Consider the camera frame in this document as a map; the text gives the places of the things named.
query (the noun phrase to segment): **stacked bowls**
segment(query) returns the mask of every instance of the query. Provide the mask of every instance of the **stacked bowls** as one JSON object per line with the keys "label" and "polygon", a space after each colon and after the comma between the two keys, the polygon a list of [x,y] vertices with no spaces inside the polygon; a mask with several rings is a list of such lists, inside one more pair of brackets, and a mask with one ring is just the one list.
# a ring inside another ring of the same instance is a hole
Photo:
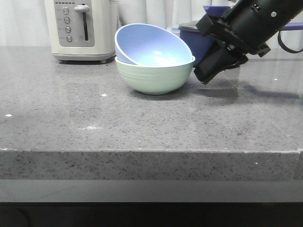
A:
{"label": "stacked bowls", "polygon": [[181,87],[195,58],[187,44],[173,33],[148,24],[129,24],[115,35],[116,64],[133,89],[161,95]]}

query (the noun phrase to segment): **white curtain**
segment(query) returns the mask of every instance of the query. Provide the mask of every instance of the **white curtain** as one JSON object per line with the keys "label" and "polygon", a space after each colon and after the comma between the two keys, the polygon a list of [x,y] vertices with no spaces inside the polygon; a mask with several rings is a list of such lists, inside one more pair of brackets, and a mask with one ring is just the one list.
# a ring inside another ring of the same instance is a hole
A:
{"label": "white curtain", "polygon": [[[148,23],[163,28],[200,19],[204,5],[232,5],[228,0],[118,0],[121,24]],[[0,0],[0,46],[49,46],[44,0]],[[303,13],[294,22],[302,22]],[[303,46],[302,31],[283,32],[291,48]],[[268,41],[277,48],[276,36]]]}

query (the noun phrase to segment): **toaster button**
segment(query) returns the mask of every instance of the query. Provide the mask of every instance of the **toaster button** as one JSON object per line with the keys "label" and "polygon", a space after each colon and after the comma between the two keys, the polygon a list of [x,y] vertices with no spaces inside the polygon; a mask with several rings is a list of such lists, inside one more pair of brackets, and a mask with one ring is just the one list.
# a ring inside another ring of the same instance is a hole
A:
{"label": "toaster button", "polygon": [[65,31],[66,31],[67,33],[70,33],[70,32],[71,32],[71,27],[65,27]]}
{"label": "toaster button", "polygon": [[70,9],[67,7],[63,7],[63,13],[68,14],[70,12]]}
{"label": "toaster button", "polygon": [[72,37],[71,37],[70,35],[68,35],[68,36],[66,37],[66,40],[67,40],[68,42],[71,42],[71,41],[72,41]]}
{"label": "toaster button", "polygon": [[65,17],[65,18],[64,18],[64,22],[65,22],[66,24],[69,24],[70,21],[71,21],[71,19],[70,19],[69,17]]}

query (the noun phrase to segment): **toaster control panel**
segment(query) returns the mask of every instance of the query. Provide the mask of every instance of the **toaster control panel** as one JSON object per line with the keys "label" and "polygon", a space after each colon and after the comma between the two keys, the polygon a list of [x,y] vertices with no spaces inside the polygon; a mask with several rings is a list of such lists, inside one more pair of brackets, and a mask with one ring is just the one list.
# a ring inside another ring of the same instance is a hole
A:
{"label": "toaster control panel", "polygon": [[54,0],[53,3],[60,45],[93,47],[95,37],[91,0]]}

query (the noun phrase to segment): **bowl rim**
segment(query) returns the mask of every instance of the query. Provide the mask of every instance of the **bowl rim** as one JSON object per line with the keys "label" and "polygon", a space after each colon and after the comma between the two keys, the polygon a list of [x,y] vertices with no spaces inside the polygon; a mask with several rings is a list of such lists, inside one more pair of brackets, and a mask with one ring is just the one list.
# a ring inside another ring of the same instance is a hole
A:
{"label": "bowl rim", "polygon": [[180,40],[184,46],[187,48],[187,50],[189,51],[189,53],[191,53],[191,55],[193,55],[192,51],[190,50],[189,46],[186,44],[186,42],[184,42],[184,40],[182,40],[180,37],[178,37],[177,35],[173,34],[172,32],[162,28],[162,27],[159,27],[159,26],[155,26],[155,25],[150,25],[150,24],[145,24],[145,23],[132,23],[132,24],[128,24],[128,25],[124,25],[122,27],[120,27],[116,33],[115,33],[115,46],[116,48],[119,50],[120,53],[123,54],[124,57],[126,57],[130,62],[133,62],[134,64],[136,65],[140,65],[140,66],[145,66],[145,65],[142,65],[136,61],[134,61],[133,59],[131,59],[121,48],[120,48],[120,45],[118,45],[118,41],[117,41],[117,35],[118,33],[120,32],[120,30],[124,29],[125,27],[128,27],[128,26],[135,26],[135,25],[145,25],[145,26],[150,26],[150,27],[155,27],[155,28],[158,28],[158,29],[161,29],[169,34],[172,34],[174,35],[178,40]]}
{"label": "bowl rim", "polygon": [[126,63],[126,62],[120,61],[117,57],[115,57],[115,61],[118,62],[118,63],[120,63],[120,64],[123,64],[123,65],[140,67],[140,68],[156,68],[156,69],[159,69],[159,68],[171,68],[171,67],[188,65],[188,64],[194,63],[195,60],[196,60],[196,58],[194,56],[192,56],[192,60],[189,61],[189,62],[187,62],[187,63],[183,63],[183,64],[179,64],[179,65],[169,65],[169,66],[163,66],[163,65],[156,65],[156,66],[154,66],[154,65],[134,65],[134,64],[130,64],[130,63]]}

